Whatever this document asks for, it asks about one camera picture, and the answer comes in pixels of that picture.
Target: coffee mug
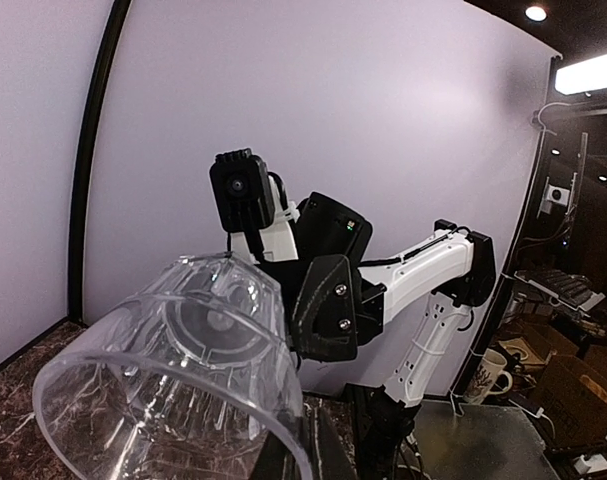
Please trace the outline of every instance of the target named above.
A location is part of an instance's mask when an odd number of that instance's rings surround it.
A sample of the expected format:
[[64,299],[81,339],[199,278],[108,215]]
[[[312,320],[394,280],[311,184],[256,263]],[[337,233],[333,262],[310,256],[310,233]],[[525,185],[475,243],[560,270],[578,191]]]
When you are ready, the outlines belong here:
[[[505,371],[505,367],[507,367],[505,357],[496,350],[488,349],[483,355],[483,360],[467,387],[463,399],[467,403],[480,405],[488,395],[503,395],[509,392],[514,380],[512,375]],[[501,375],[507,378],[507,386],[503,390],[493,392],[492,387]]]

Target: brown marble surface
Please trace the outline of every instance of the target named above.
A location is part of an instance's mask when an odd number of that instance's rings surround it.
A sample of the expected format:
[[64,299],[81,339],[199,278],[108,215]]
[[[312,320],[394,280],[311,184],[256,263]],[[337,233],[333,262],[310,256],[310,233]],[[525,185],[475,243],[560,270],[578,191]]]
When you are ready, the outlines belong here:
[[[83,329],[64,323],[0,372],[0,480],[74,479],[34,419],[32,384],[39,370]],[[354,464],[351,410],[345,403],[306,397],[326,409]]]

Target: white backdrop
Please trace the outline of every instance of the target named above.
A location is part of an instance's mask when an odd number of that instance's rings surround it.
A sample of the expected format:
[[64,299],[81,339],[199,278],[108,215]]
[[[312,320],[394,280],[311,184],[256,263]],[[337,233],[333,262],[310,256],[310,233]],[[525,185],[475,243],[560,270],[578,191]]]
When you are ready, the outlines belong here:
[[[224,250],[208,169],[216,153],[246,146],[291,198],[317,190],[365,215],[369,258],[446,218],[491,235],[500,268],[553,54],[461,0],[135,2],[96,151],[89,321],[178,255]],[[306,363],[304,386],[380,384],[423,308],[355,362]],[[447,391],[475,333],[458,335],[430,393]]]
[[110,5],[0,0],[0,363],[66,315],[72,171]]

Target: gray table surface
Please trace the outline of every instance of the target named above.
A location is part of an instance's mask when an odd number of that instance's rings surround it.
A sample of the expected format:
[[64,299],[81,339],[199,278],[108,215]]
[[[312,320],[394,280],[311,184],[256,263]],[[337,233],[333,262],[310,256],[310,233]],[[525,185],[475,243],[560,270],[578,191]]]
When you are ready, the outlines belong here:
[[415,436],[433,480],[558,480],[545,443],[517,408],[424,401]]

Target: fluorescent light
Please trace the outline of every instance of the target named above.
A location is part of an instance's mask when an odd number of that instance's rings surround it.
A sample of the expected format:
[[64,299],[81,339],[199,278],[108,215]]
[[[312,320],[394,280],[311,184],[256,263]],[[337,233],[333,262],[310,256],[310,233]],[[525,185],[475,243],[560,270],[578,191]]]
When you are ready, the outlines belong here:
[[530,20],[534,20],[535,22],[542,22],[547,18],[547,13],[541,7],[533,6],[529,7],[525,10],[525,15]]
[[563,95],[607,88],[607,55],[559,68],[555,88]]

